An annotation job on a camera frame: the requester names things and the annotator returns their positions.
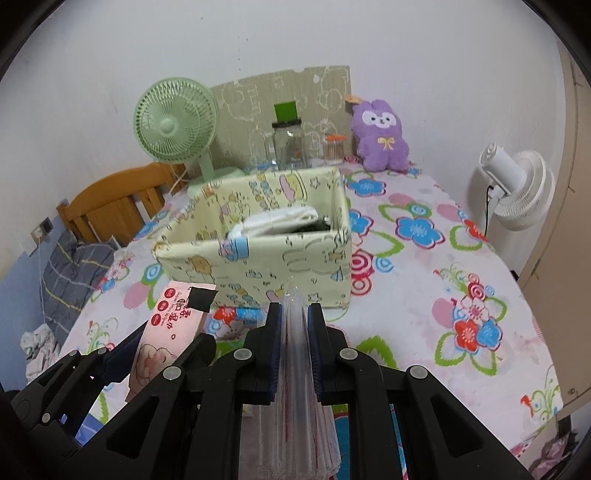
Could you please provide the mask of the pink tissue pack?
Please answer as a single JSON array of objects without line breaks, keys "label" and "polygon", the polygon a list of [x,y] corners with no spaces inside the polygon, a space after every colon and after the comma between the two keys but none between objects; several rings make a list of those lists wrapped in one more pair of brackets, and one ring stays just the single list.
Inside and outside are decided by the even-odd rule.
[{"label": "pink tissue pack", "polygon": [[125,398],[130,402],[190,345],[209,310],[187,307],[191,287],[215,289],[215,284],[170,281],[158,298],[140,337]]}]

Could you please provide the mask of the clear plastic packet stack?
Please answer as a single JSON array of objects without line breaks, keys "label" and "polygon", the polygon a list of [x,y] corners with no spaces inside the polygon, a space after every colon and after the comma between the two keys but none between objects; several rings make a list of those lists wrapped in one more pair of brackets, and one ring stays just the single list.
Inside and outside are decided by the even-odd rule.
[{"label": "clear plastic packet stack", "polygon": [[280,362],[269,406],[242,408],[240,479],[330,479],[341,467],[332,409],[315,395],[308,304],[294,284],[280,300]]}]

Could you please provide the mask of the crumpled white grey cloth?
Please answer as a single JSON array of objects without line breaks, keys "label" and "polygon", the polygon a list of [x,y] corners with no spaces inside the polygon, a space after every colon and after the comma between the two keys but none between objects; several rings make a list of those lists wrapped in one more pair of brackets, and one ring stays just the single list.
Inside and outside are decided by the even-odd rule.
[{"label": "crumpled white grey cloth", "polygon": [[25,377],[31,383],[59,358],[60,346],[47,324],[21,336],[20,347],[25,354]]}]

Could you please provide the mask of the yellow cartoon fabric storage box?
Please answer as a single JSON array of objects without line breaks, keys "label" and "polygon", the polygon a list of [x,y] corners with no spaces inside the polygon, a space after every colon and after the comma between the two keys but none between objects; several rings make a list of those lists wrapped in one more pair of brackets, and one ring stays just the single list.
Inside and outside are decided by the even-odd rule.
[{"label": "yellow cartoon fabric storage box", "polygon": [[152,249],[169,279],[215,285],[217,307],[263,307],[290,286],[310,303],[349,304],[352,234],[338,169],[263,172],[187,195]]}]

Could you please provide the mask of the white folded cloth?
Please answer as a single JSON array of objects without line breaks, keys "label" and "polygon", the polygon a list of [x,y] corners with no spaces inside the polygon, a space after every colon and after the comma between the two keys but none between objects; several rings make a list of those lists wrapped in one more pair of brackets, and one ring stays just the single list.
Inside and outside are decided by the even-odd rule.
[{"label": "white folded cloth", "polygon": [[263,211],[235,224],[226,238],[250,238],[291,233],[318,221],[317,209],[311,206],[286,207]]}]

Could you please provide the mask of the grey plaid pillow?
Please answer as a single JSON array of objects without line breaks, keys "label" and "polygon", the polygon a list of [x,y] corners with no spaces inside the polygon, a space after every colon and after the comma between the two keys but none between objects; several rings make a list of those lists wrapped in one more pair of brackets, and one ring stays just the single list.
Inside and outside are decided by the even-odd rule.
[{"label": "grey plaid pillow", "polygon": [[62,346],[84,305],[112,265],[119,245],[86,243],[65,230],[57,240],[41,275],[43,320]]}]

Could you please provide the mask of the floral tablecloth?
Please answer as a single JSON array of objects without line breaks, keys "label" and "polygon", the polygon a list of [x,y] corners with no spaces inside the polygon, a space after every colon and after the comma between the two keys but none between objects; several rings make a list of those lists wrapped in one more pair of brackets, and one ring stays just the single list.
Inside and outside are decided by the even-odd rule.
[{"label": "floral tablecloth", "polygon": [[[515,456],[521,434],[545,423],[562,400],[549,350],[509,269],[428,177],[372,174],[351,165],[338,170],[352,234],[351,299],[345,307],[320,304],[325,323],[382,366],[424,366]],[[175,281],[154,258],[155,241],[187,206],[187,192],[213,181],[174,196],[114,254],[60,359],[72,350],[112,349],[146,325]],[[193,340],[214,337],[216,356],[238,349],[281,298],[259,308],[217,307],[214,298]],[[129,375],[102,389],[75,435],[66,433],[65,418],[49,424],[65,449],[66,477],[89,479],[80,469],[80,451],[129,403],[128,381]],[[335,478],[349,474],[349,417],[345,405],[328,407],[341,453]]]}]

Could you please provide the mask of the glass mason jar mug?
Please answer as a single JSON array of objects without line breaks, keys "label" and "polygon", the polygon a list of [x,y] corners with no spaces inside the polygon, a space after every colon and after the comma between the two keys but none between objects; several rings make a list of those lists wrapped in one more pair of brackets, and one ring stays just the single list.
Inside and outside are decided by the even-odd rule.
[{"label": "glass mason jar mug", "polygon": [[264,141],[266,159],[279,170],[308,168],[308,156],[304,149],[304,131],[301,119],[273,122],[273,134]]}]

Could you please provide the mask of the green desk fan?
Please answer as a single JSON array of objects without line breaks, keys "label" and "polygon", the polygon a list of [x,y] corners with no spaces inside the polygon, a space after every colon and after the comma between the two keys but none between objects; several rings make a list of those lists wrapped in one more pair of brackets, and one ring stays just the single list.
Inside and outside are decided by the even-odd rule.
[{"label": "green desk fan", "polygon": [[197,163],[199,183],[243,174],[236,167],[214,168],[211,145],[217,123],[217,101],[211,89],[185,77],[168,77],[151,85],[133,113],[133,132],[140,147],[159,163]]}]

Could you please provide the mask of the beige patterned cardboard panel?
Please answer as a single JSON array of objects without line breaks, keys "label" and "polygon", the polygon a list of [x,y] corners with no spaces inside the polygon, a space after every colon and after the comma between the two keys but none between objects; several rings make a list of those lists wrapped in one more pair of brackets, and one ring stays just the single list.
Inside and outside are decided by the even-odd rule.
[{"label": "beige patterned cardboard panel", "polygon": [[294,101],[308,157],[322,158],[328,135],[349,135],[352,92],[348,66],[283,70],[231,81],[211,89],[218,103],[217,133],[211,145],[216,168],[245,169],[266,160],[264,140],[273,134],[276,104]]}]

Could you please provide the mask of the green cup on jar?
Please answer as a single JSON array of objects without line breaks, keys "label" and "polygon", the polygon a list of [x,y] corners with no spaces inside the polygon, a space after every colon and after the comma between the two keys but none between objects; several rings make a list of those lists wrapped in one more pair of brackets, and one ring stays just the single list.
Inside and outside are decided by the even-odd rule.
[{"label": "green cup on jar", "polygon": [[287,101],[277,103],[273,106],[274,113],[276,113],[276,121],[280,123],[293,122],[298,119],[297,102]]}]

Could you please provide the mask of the purple bunny plush toy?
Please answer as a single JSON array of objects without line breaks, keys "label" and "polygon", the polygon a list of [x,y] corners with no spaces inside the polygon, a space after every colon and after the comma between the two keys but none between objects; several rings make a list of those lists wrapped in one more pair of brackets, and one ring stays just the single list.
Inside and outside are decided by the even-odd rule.
[{"label": "purple bunny plush toy", "polygon": [[367,171],[408,171],[410,147],[403,138],[400,118],[386,101],[377,99],[353,105],[351,129],[356,155]]}]

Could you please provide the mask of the white standing fan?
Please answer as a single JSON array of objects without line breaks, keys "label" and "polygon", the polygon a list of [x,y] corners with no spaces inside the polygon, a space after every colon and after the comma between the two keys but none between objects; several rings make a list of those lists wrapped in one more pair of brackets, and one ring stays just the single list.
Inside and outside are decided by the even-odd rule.
[{"label": "white standing fan", "polygon": [[556,181],[539,152],[527,150],[510,156],[492,143],[482,152],[479,167],[489,180],[481,221],[485,232],[493,217],[507,230],[523,231],[546,216]]}]

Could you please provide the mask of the wall power socket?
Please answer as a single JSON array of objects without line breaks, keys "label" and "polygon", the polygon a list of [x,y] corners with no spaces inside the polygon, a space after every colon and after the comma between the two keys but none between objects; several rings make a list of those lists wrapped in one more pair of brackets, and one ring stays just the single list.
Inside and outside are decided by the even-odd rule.
[{"label": "wall power socket", "polygon": [[53,231],[52,221],[46,217],[39,225],[37,225],[31,232],[31,238],[36,247],[38,247]]}]

